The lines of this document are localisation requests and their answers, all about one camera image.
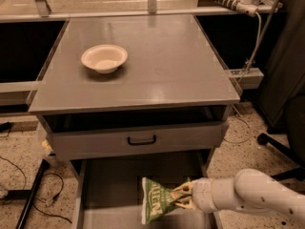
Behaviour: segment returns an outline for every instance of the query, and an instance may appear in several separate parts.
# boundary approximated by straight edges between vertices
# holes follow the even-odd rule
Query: gray tabletop
[[[85,68],[100,44],[126,49],[115,73]],[[30,105],[34,115],[229,105],[239,101],[190,14],[71,19]]]

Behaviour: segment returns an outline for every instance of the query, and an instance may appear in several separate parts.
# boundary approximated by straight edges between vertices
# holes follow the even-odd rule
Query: black metal pole
[[[34,203],[34,200],[35,200],[35,196],[36,196],[37,191],[38,191],[39,186],[40,186],[41,179],[42,179],[45,171],[49,167],[50,167],[49,163],[45,159],[43,159],[41,164],[40,164],[39,170],[37,172],[35,181],[34,181],[34,183],[31,186],[30,195],[27,198],[26,204],[25,204],[25,206],[23,208],[23,211],[21,213],[21,216],[20,216],[20,218],[18,220],[16,229],[23,229],[23,228],[25,228],[25,225],[27,223],[28,215],[30,213],[31,207],[32,207],[32,205]]]

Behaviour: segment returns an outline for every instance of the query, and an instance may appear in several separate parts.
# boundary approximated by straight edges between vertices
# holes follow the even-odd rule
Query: snack bag
[[[190,191],[165,188],[146,177],[142,178],[142,187],[144,191],[142,224],[148,224],[180,207],[185,208],[179,204],[185,204],[191,198]]]

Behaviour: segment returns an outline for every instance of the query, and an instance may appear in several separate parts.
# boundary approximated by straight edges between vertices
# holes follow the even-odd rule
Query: black fabric
[[[284,117],[292,152],[305,165],[305,94],[291,98],[285,105]]]

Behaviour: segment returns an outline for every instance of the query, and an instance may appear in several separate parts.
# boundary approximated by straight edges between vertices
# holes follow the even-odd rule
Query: desk
[[[125,48],[128,61],[109,75],[86,69],[80,61],[82,53],[99,44]],[[230,106],[238,101],[237,92],[192,15],[75,18],[63,34],[30,113],[45,127],[58,158],[102,158],[97,163],[96,159],[89,161],[89,167],[100,164],[108,171],[114,156],[126,165],[124,160],[133,155],[143,155],[132,158],[141,163],[142,157],[151,159],[148,154],[154,153],[158,156],[153,155],[153,160],[163,153],[177,156],[177,160],[183,160],[180,153],[174,155],[177,152],[205,149],[212,154],[228,128]],[[154,170],[146,164],[143,169],[147,172],[141,176],[149,176]],[[113,170],[117,177],[124,176],[118,170]],[[188,175],[183,169],[176,173],[178,177]],[[183,181],[183,176],[175,184]],[[92,179],[95,185],[103,180],[95,176],[84,184]],[[99,195],[98,190],[95,192],[96,196],[90,191],[93,200]],[[138,201],[132,197],[128,204],[134,206]],[[112,208],[107,213],[113,215]],[[92,226],[92,212],[88,215],[84,223]],[[129,228],[140,226],[135,215]],[[115,228],[122,228],[124,222],[120,224],[115,217],[113,221]]]

